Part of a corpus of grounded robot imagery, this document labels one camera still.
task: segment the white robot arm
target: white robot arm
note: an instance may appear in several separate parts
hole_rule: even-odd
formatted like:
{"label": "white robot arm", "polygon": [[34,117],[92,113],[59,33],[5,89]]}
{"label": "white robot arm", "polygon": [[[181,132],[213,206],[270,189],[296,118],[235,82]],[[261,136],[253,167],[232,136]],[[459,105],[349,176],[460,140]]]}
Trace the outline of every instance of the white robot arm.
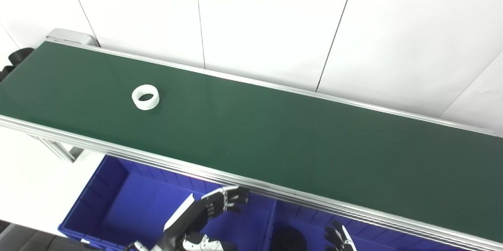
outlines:
{"label": "white robot arm", "polygon": [[218,217],[225,211],[240,213],[236,204],[248,204],[250,191],[239,186],[218,188],[196,201],[191,194],[167,220],[164,233],[149,250],[136,241],[124,251],[237,251],[232,242],[223,242],[199,233],[208,219]]}

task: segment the black roller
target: black roller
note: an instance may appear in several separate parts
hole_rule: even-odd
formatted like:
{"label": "black roller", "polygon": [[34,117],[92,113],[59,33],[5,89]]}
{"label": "black roller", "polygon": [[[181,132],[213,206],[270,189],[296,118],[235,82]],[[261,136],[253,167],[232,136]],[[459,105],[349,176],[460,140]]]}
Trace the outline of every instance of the black roller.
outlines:
{"label": "black roller", "polygon": [[0,81],[4,80],[7,75],[9,75],[13,70],[14,66],[12,65],[7,65],[6,67],[3,68],[2,72],[0,72]]}
{"label": "black roller", "polygon": [[12,65],[17,66],[22,63],[35,49],[33,48],[23,48],[15,51],[9,56],[9,61]]}

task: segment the blue plastic bin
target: blue plastic bin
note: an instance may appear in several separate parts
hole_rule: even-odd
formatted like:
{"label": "blue plastic bin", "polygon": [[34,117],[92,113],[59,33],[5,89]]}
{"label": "blue plastic bin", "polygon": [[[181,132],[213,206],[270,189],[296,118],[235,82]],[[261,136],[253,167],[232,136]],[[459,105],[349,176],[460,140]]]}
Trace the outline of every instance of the blue plastic bin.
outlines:
{"label": "blue plastic bin", "polygon": [[[140,240],[152,248],[178,206],[220,185],[106,156],[59,226],[69,238],[106,251],[122,251]],[[235,242],[239,251],[268,251],[275,228],[292,226],[306,237],[308,251],[324,251],[323,227],[337,218],[358,251],[459,251],[460,249],[298,205],[251,194],[244,212],[209,220],[203,233]]]}

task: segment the white ring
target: white ring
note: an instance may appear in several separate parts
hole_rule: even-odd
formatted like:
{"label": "white ring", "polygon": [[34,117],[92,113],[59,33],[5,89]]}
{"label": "white ring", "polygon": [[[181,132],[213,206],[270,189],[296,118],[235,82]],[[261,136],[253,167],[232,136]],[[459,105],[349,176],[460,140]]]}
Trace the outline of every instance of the white ring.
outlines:
{"label": "white ring", "polygon": [[[140,97],[146,94],[152,94],[152,98],[147,101],[140,101]],[[133,98],[133,102],[136,104],[137,108],[144,111],[151,110],[159,104],[159,92],[157,88],[148,84],[138,86],[133,91],[133,94],[131,94],[131,98]]]}

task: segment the robotic hand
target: robotic hand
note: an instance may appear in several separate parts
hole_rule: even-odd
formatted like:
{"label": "robotic hand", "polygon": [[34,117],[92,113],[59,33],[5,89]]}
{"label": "robotic hand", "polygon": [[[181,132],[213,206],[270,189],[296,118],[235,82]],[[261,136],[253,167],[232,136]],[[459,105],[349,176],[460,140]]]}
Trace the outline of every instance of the robotic hand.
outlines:
{"label": "robotic hand", "polygon": [[[225,211],[241,212],[236,204],[248,204],[250,191],[240,186],[218,188],[200,200],[191,194],[167,220],[164,233],[150,251],[237,251],[232,242],[222,242],[199,233],[208,219],[218,217]],[[126,246],[124,251],[136,249],[149,251],[136,241]]]}
{"label": "robotic hand", "polygon": [[325,245],[326,251],[357,251],[345,226],[338,220],[332,220],[332,226],[325,227],[325,239],[334,245]]}

